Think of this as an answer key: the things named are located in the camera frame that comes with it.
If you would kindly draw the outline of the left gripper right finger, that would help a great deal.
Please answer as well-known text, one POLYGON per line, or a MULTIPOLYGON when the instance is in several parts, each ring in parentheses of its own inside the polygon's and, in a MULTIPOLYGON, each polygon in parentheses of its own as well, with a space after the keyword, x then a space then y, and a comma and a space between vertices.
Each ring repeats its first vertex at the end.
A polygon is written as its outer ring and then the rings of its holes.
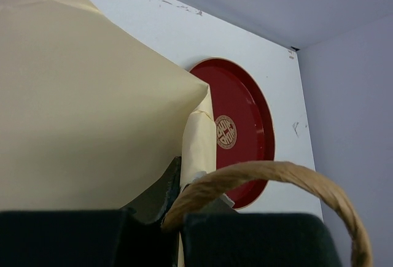
POLYGON ((187 214, 186 266, 341 266, 322 220, 306 213, 239 214, 222 199, 187 214))

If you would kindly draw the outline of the beige paper bag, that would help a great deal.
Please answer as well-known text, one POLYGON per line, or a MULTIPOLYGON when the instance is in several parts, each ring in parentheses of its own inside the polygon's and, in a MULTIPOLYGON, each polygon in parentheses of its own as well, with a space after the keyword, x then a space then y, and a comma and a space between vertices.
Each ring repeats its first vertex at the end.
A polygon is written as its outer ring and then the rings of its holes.
POLYGON ((177 236, 177 256, 187 214, 219 198, 234 209, 230 191, 272 180, 325 202, 351 237, 351 264, 373 265, 354 206, 322 174, 273 160, 216 168, 206 82, 89 0, 1 0, 1 212, 120 209, 176 157, 180 191, 160 229, 177 236))

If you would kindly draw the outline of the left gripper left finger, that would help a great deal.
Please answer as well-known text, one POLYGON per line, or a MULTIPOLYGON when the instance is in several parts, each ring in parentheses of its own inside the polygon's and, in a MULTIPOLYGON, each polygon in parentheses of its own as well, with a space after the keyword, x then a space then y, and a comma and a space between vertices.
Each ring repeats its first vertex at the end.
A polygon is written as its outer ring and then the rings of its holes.
POLYGON ((180 191, 181 158, 132 202, 94 211, 2 211, 1 266, 175 266, 161 223, 180 191))

